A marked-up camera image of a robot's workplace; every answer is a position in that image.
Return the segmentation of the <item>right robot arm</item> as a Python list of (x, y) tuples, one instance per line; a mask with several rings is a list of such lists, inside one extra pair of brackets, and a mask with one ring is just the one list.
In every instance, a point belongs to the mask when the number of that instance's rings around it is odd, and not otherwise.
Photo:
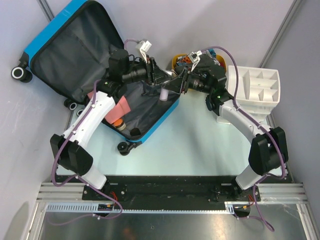
[(285, 131), (260, 124), (238, 105), (236, 96), (225, 87), (227, 77), (222, 66), (208, 55), (201, 55), (190, 69), (182, 65), (175, 70), (183, 79), (181, 92), (192, 89), (206, 93), (207, 109), (229, 121), (250, 143), (248, 166), (231, 183), (230, 194), (235, 200), (242, 201), (250, 188), (274, 177), (271, 170), (281, 168), (278, 178), (285, 177), (285, 164), (289, 160)]

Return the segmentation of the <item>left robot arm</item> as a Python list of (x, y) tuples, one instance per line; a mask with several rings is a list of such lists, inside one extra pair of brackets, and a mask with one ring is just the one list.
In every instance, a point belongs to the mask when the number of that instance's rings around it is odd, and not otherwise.
[(53, 135), (53, 170), (59, 166), (93, 188), (100, 200), (110, 196), (107, 177), (87, 152), (88, 143), (100, 124), (124, 137), (118, 151), (127, 155), (144, 143), (179, 103), (179, 95), (163, 92), (164, 82), (174, 77), (159, 68), (153, 57), (133, 57), (124, 49), (111, 53), (108, 68), (86, 97), (86, 106), (61, 135)]

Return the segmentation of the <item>yellow plastic basket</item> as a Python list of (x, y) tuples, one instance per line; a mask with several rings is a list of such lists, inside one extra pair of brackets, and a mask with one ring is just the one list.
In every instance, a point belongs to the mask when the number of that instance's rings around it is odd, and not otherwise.
[[(216, 55), (215, 59), (218, 61), (219, 65), (224, 68), (224, 72), (227, 72), (227, 65), (224, 58), (220, 55)], [(187, 54), (177, 54), (173, 57), (171, 61), (171, 69), (174, 70), (179, 64), (192, 64)]]

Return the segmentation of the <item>orange lidded jar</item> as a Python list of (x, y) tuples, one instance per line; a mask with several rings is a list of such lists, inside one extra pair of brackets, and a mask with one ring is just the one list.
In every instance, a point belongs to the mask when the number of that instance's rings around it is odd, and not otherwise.
[(124, 122), (124, 120), (122, 118), (119, 118), (113, 123), (113, 126), (117, 130), (123, 131), (126, 128), (126, 123)]

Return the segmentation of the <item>lilac cosmetic tube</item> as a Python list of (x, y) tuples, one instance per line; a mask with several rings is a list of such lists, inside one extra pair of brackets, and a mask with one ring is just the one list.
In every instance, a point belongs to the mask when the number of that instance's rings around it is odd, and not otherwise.
[(162, 88), (160, 91), (160, 96), (159, 96), (159, 100), (166, 102), (168, 100), (168, 96), (169, 96), (169, 90)]

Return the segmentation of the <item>blue fish-print kids suitcase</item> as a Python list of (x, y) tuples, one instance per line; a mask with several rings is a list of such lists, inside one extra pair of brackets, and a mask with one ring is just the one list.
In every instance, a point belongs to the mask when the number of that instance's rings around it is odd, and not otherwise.
[(126, 45), (99, 2), (73, 0), (25, 48), (11, 77), (23, 83), (38, 77), (73, 110), (86, 106), (111, 53), (126, 50)]

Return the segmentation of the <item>white plastic drawer organizer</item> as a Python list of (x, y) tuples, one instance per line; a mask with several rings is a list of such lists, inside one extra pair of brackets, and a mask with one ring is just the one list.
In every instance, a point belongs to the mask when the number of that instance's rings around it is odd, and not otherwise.
[(226, 89), (236, 96), (237, 104), (257, 121), (264, 122), (278, 105), (281, 97), (280, 75), (277, 69), (238, 66), (227, 69)]

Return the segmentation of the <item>pink cloth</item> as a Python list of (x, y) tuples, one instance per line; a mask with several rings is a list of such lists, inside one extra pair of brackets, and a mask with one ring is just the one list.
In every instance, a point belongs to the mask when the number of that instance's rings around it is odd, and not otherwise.
[(90, 107), (91, 111), (88, 115), (90, 120), (105, 119), (109, 124), (113, 124), (131, 111), (131, 107), (124, 95), (117, 103), (112, 96), (108, 96), (102, 91), (96, 92), (94, 103), (94, 92), (91, 91), (87, 96), (90, 99), (90, 103), (94, 105), (94, 107)]

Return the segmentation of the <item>black small bottle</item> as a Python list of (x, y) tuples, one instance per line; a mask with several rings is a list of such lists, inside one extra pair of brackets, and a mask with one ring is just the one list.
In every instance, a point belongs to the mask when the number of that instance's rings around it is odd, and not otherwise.
[(132, 137), (137, 137), (137, 136), (140, 136), (141, 135), (141, 131), (139, 128), (135, 127), (133, 128), (131, 131), (130, 131), (130, 135)]

